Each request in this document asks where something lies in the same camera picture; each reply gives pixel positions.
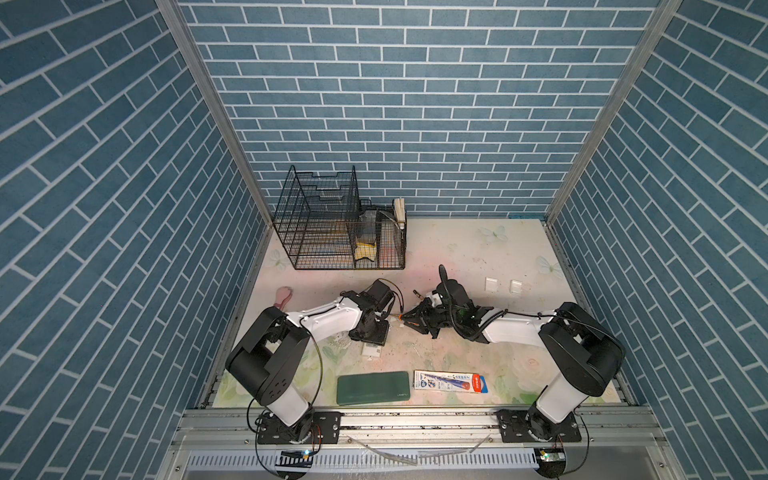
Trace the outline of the white blue red package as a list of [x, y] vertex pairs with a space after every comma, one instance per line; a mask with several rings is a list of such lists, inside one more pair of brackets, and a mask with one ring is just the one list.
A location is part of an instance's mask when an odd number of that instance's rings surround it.
[[477, 373], [457, 373], [415, 370], [413, 378], [415, 390], [434, 390], [443, 392], [478, 393], [488, 392], [485, 378]]

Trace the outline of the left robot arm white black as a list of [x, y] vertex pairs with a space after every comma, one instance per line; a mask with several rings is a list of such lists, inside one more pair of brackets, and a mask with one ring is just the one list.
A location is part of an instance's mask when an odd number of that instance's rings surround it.
[[383, 281], [361, 292], [344, 291], [334, 301], [309, 310], [286, 313], [263, 310], [225, 361], [225, 369], [276, 425], [280, 442], [310, 438], [314, 402], [306, 400], [293, 380], [308, 346], [346, 333], [353, 341], [384, 345], [388, 316], [396, 294]]

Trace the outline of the green flat case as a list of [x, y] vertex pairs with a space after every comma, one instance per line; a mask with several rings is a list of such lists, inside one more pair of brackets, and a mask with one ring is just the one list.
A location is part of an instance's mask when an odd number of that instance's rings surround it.
[[410, 396], [406, 371], [343, 375], [337, 379], [339, 406], [407, 401]]

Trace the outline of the yellow item in basket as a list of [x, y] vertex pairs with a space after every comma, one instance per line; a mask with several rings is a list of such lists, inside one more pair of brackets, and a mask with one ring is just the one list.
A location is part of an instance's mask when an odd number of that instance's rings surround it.
[[378, 244], [375, 238], [358, 238], [355, 241], [354, 261], [367, 260], [375, 262], [378, 258]]

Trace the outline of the pink object on table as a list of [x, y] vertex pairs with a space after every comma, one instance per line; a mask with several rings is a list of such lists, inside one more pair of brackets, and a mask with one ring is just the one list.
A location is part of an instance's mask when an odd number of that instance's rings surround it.
[[287, 286], [279, 287], [276, 291], [274, 305], [277, 306], [278, 308], [283, 308], [284, 305], [291, 299], [292, 294], [293, 294], [293, 290], [290, 287], [287, 287]]

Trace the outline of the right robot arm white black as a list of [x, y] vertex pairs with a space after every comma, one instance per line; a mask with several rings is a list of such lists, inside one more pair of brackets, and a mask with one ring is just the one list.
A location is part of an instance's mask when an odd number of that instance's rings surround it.
[[551, 313], [519, 313], [475, 304], [450, 279], [399, 319], [437, 338], [451, 327], [463, 339], [481, 344], [524, 344], [547, 350], [558, 374], [524, 417], [532, 438], [554, 441], [575, 425], [573, 412], [589, 397], [600, 397], [618, 373], [625, 348], [581, 306], [564, 302]]

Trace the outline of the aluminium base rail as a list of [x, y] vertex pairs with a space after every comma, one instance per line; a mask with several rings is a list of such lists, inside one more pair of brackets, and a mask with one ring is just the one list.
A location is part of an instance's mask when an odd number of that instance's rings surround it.
[[646, 407], [587, 406], [557, 440], [538, 441], [517, 406], [331, 407], [291, 443], [256, 410], [189, 410], [163, 479], [679, 479]]

